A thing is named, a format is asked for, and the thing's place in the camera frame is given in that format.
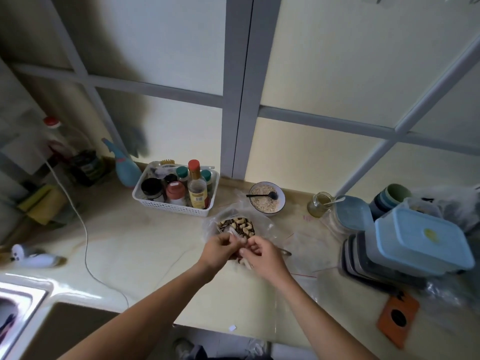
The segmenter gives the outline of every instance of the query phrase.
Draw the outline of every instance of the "dark pants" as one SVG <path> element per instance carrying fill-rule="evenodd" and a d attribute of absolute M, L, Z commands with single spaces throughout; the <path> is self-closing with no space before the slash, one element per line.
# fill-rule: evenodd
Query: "dark pants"
<path fill-rule="evenodd" d="M 270 355 L 262 355 L 257 357 L 248 357 L 248 360 L 273 360 Z M 207 352 L 201 345 L 195 345 L 187 360 L 243 360 L 240 357 L 208 357 Z"/>

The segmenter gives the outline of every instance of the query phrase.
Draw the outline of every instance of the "white plastic basket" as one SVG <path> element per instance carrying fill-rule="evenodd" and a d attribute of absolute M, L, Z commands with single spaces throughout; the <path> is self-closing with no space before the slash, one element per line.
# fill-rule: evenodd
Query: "white plastic basket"
<path fill-rule="evenodd" d="M 182 164 L 169 164 L 169 165 L 176 166 L 176 167 L 182 167 L 182 166 L 186 167 L 186 165 L 182 165 Z M 154 200 L 146 199 L 146 196 L 142 192 L 140 186 L 142 182 L 147 178 L 147 175 L 152 176 L 150 175 L 151 168 L 159 167 L 159 166 L 160 166 L 160 162 L 151 162 L 147 165 L 147 168 L 145 168 L 145 170 L 141 174 L 141 177 L 138 180 L 137 185 L 135 186 L 135 188 L 133 189 L 133 192 L 131 193 L 132 197 L 136 199 L 138 202 L 140 202 L 142 205 L 144 205 L 145 207 L 155 208 L 157 210 L 175 212 L 177 214 L 200 216 L 203 218 L 207 217 L 208 213 L 210 212 L 210 209 L 213 207 L 213 204 L 215 203 L 215 196 L 217 195 L 217 188 L 219 187 L 219 181 L 220 181 L 219 173 L 215 170 L 209 169 L 210 172 L 212 172 L 212 179 L 214 184 L 213 195 L 208 208 L 201 210 L 199 208 L 179 206 L 177 204 L 156 202 Z"/>

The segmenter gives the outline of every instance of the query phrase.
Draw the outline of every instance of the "green lid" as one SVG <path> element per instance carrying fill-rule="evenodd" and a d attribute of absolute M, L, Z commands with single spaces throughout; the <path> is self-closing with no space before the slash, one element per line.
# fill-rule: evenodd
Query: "green lid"
<path fill-rule="evenodd" d="M 212 172 L 210 172 L 208 169 L 202 170 L 200 174 L 207 182 L 212 178 Z"/>
<path fill-rule="evenodd" d="M 179 166 L 177 168 L 178 178 L 185 178 L 188 175 L 188 168 L 186 166 Z"/>

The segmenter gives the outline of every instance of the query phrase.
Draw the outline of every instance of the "blue spray bottle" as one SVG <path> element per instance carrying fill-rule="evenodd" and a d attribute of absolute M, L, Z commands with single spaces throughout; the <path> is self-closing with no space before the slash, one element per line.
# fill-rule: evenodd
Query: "blue spray bottle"
<path fill-rule="evenodd" d="M 115 170 L 117 171 L 117 176 L 120 182 L 122 182 L 125 187 L 132 189 L 135 188 L 135 185 L 142 175 L 140 168 L 132 159 L 126 157 L 125 154 L 112 142 L 108 141 L 106 138 L 103 138 L 102 142 L 107 146 L 109 151 L 115 154 Z"/>

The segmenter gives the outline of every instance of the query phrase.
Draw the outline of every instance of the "white cable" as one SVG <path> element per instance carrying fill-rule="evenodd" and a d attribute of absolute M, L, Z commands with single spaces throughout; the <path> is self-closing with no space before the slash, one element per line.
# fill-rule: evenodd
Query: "white cable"
<path fill-rule="evenodd" d="M 65 195 L 67 196 L 68 198 L 68 201 L 70 202 L 70 205 L 71 207 L 73 208 L 73 210 L 75 211 L 75 213 L 77 214 L 81 224 L 83 225 L 83 229 L 85 230 L 85 257 L 84 257 L 84 262 L 85 262 L 85 268 L 87 269 L 87 272 L 88 274 L 90 274 L 90 276 L 96 280 L 98 283 L 100 284 L 103 284 L 105 287 L 111 289 L 111 290 L 114 290 L 116 291 L 117 293 L 120 293 L 123 298 L 125 298 L 125 301 L 127 302 L 127 308 L 130 307 L 130 304 L 128 302 L 128 299 L 127 299 L 127 296 L 125 296 L 125 294 L 123 294 L 123 292 L 121 292 L 120 290 L 118 290 L 117 288 L 114 288 L 114 287 L 111 287 L 110 285 L 102 282 L 100 279 L 97 279 L 93 273 L 90 271 L 90 268 L 88 267 L 88 264 L 87 264 L 87 253 L 88 253 L 88 231 L 87 231 L 87 226 L 85 225 L 85 222 L 83 221 L 80 213 L 77 211 L 77 209 L 75 208 L 75 205 L 74 205 L 74 201 L 71 199 L 70 195 L 68 194 L 67 192 L 67 189 L 65 189 L 65 187 L 63 187 L 63 184 L 61 183 L 60 179 L 57 177 L 57 175 L 55 174 L 53 168 L 51 167 L 51 165 L 48 163 L 47 159 L 44 158 L 44 156 L 42 156 L 40 154 L 40 152 L 35 149 L 35 151 L 37 152 L 37 154 L 39 154 L 39 156 L 45 161 L 45 164 L 47 165 L 47 167 L 50 169 L 50 171 L 52 172 L 53 174 L 53 177 L 55 178 L 55 180 L 57 181 L 58 185 L 60 186 L 60 188 L 62 189 L 63 193 L 65 193 Z"/>

